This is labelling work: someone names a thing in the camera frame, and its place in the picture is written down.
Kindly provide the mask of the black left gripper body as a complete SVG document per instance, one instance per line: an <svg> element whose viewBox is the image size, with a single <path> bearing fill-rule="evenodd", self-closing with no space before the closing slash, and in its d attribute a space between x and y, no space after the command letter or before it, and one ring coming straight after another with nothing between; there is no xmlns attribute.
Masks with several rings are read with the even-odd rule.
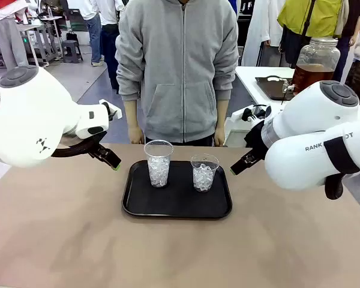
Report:
<svg viewBox="0 0 360 288"><path fill-rule="evenodd" d="M110 150L105 148L100 143L95 143L93 146L90 147L88 154L92 158L96 158L100 161L106 161L109 157Z"/></svg>

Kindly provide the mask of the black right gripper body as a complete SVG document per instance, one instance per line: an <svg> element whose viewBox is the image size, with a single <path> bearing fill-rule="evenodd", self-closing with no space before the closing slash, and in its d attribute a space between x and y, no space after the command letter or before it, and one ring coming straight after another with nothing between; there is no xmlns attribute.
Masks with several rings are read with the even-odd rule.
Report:
<svg viewBox="0 0 360 288"><path fill-rule="evenodd" d="M268 149L272 145L272 121L265 120L257 123L244 140L251 150L246 153L246 160L264 160Z"/></svg>

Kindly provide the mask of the short clear plastic cup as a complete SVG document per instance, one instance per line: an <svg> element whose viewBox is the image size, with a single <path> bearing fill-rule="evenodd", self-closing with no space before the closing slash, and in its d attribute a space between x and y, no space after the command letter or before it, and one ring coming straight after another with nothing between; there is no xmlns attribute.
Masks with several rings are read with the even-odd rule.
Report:
<svg viewBox="0 0 360 288"><path fill-rule="evenodd" d="M219 168L219 160L211 154L198 154L191 158L193 169L193 186L199 192L207 192L211 189L216 170Z"/></svg>

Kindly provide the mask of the tall clear plastic cup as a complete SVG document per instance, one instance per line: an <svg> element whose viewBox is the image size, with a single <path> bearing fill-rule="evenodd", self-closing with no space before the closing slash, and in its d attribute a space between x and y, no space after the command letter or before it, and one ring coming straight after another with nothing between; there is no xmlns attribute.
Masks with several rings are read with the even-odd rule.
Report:
<svg viewBox="0 0 360 288"><path fill-rule="evenodd" d="M166 140L152 140L145 144L144 152L148 162L151 185L161 188L167 185L170 158L174 147Z"/></svg>

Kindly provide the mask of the person's left forearm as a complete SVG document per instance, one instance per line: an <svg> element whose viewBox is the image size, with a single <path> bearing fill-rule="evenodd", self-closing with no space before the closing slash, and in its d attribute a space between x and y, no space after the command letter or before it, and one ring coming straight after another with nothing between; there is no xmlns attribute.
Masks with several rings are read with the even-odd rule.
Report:
<svg viewBox="0 0 360 288"><path fill-rule="evenodd" d="M216 58L216 62L214 63L215 76L213 79L213 87L217 101L216 130L222 130L224 128L237 64L237 55Z"/></svg>

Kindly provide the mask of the person's right forearm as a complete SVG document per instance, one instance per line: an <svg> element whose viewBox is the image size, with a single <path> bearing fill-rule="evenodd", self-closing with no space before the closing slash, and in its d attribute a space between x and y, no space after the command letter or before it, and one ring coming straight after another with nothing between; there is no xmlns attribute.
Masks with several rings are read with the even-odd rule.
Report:
<svg viewBox="0 0 360 288"><path fill-rule="evenodd" d="M143 56L117 53L116 59L119 63L117 69L117 81L119 83L119 94L122 97L127 117L128 129L138 128L137 99L140 94L140 86L143 78Z"/></svg>

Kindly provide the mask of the glass drink dispenser jar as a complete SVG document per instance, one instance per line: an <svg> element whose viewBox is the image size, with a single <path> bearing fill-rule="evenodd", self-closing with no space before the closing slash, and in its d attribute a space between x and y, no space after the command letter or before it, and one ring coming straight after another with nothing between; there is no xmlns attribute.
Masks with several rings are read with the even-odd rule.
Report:
<svg viewBox="0 0 360 288"><path fill-rule="evenodd" d="M312 38L290 63L294 69L291 80L283 84L283 100L289 101L310 85L332 80L340 58L338 40L331 37Z"/></svg>

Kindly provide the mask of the person's right hand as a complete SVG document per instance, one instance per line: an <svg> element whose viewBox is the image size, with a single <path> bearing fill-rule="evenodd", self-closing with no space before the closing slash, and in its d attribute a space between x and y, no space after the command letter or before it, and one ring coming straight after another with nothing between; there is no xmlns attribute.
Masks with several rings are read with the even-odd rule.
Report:
<svg viewBox="0 0 360 288"><path fill-rule="evenodd" d="M143 131L138 125L128 128L128 136L131 144L145 144L145 137Z"/></svg>

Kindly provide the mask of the person's left hand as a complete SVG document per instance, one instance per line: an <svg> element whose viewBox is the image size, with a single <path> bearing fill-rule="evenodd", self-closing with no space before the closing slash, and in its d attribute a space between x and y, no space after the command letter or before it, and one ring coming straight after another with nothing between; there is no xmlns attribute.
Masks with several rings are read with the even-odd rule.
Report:
<svg viewBox="0 0 360 288"><path fill-rule="evenodd" d="M223 147L225 142L225 130L223 126L216 126L214 133L214 146Z"/></svg>

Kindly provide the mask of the dark brown serving tray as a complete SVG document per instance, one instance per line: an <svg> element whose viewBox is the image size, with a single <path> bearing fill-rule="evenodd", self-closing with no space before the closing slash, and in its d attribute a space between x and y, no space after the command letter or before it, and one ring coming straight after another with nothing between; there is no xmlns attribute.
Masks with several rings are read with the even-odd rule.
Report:
<svg viewBox="0 0 360 288"><path fill-rule="evenodd" d="M290 101L295 96L291 78L256 77L256 83L270 100Z"/></svg>

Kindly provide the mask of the white side table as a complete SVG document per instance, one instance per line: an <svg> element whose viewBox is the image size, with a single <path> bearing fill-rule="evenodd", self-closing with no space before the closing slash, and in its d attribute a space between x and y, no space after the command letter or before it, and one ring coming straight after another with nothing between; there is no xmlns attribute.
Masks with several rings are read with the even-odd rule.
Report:
<svg viewBox="0 0 360 288"><path fill-rule="evenodd" d="M237 67L236 75L245 86L256 108L270 110L260 121L270 121L279 138L325 131L342 123L352 123L360 131L359 99L348 86L333 80L318 81L294 96L291 100L272 100L266 95L282 94L285 81L294 70L276 67Z"/></svg>

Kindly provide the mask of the black plastic serving tray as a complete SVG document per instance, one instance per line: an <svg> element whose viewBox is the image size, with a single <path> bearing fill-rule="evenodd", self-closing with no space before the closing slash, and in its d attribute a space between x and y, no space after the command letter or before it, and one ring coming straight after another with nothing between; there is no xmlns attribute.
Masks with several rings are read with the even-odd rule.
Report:
<svg viewBox="0 0 360 288"><path fill-rule="evenodd" d="M217 168L209 191L198 192L188 161L171 162L167 185L160 188L151 185L146 160L134 163L122 198L124 211L135 217L217 220L228 216L232 206L224 169Z"/></svg>

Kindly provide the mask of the person in grey hoodie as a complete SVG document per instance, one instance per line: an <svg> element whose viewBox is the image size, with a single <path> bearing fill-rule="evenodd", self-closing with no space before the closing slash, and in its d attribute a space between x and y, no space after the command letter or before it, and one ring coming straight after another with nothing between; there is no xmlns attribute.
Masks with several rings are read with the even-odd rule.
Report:
<svg viewBox="0 0 360 288"><path fill-rule="evenodd" d="M137 120L145 142L214 145L214 63L239 57L229 0L130 0L121 14L117 53L143 56Z"/></svg>

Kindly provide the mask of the bystander in dark trousers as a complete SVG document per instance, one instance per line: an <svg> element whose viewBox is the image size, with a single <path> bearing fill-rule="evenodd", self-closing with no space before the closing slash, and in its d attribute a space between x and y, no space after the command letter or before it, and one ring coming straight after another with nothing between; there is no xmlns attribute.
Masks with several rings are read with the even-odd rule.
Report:
<svg viewBox="0 0 360 288"><path fill-rule="evenodd" d="M104 60L107 64L111 87L117 95L119 84L116 79L118 69L118 62L115 58L116 38L119 35L119 17L125 10L126 3L124 0L94 0L94 3L100 13Z"/></svg>

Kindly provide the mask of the bystander in white coat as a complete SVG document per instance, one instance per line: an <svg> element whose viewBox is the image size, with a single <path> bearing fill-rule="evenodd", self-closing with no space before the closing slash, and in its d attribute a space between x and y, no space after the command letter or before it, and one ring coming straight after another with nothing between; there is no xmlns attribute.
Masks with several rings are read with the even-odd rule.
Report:
<svg viewBox="0 0 360 288"><path fill-rule="evenodd" d="M286 67L280 52L283 28L278 16L286 0L254 0L241 65L246 67Z"/></svg>

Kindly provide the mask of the grey plastic stool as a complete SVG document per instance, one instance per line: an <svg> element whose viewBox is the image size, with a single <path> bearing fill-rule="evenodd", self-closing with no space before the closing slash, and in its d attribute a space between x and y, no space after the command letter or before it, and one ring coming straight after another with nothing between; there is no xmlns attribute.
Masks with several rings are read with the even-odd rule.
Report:
<svg viewBox="0 0 360 288"><path fill-rule="evenodd" d="M78 64L83 61L79 43L76 40L65 40L62 42L62 55L64 63Z"/></svg>

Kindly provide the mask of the bystander in blue jeans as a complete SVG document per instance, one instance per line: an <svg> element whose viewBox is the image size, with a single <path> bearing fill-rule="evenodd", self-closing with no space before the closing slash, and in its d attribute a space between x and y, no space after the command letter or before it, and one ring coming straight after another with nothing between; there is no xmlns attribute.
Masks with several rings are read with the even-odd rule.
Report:
<svg viewBox="0 0 360 288"><path fill-rule="evenodd" d="M80 14L83 17L89 32L89 44L92 51L91 65L93 67L102 66L103 55L101 49L100 15L90 0L78 0L78 2Z"/></svg>

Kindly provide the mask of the dark green board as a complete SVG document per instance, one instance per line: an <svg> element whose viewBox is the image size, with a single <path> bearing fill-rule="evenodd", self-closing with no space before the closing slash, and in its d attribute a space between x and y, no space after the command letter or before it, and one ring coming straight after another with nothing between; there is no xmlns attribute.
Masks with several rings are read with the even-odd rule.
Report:
<svg viewBox="0 0 360 288"><path fill-rule="evenodd" d="M87 32L87 25L78 9L69 9L67 16L71 30L76 32Z"/></svg>

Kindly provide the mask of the bystander in yellow-green jacket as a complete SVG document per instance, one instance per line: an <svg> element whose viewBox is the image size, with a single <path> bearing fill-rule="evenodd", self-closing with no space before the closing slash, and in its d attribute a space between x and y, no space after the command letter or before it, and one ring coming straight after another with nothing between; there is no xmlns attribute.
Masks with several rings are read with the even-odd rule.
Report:
<svg viewBox="0 0 360 288"><path fill-rule="evenodd" d="M286 0L277 21L280 49L291 68L311 38L339 37L349 15L349 0Z"/></svg>

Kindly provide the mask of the bystander in red top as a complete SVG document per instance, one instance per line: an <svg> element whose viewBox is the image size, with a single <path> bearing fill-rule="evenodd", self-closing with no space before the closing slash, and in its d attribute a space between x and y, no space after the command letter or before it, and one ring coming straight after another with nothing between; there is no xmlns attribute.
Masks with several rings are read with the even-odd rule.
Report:
<svg viewBox="0 0 360 288"><path fill-rule="evenodd" d="M26 19L26 0L0 0L0 51L7 70L28 65L16 18Z"/></svg>

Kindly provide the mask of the metal frame workbench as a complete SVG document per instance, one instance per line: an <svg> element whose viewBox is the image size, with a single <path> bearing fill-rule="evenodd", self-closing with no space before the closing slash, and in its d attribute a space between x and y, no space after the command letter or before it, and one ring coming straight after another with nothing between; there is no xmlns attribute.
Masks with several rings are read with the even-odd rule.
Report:
<svg viewBox="0 0 360 288"><path fill-rule="evenodd" d="M31 24L18 24L28 63L48 67L50 62L61 59L61 37L56 21L61 17L39 17Z"/></svg>

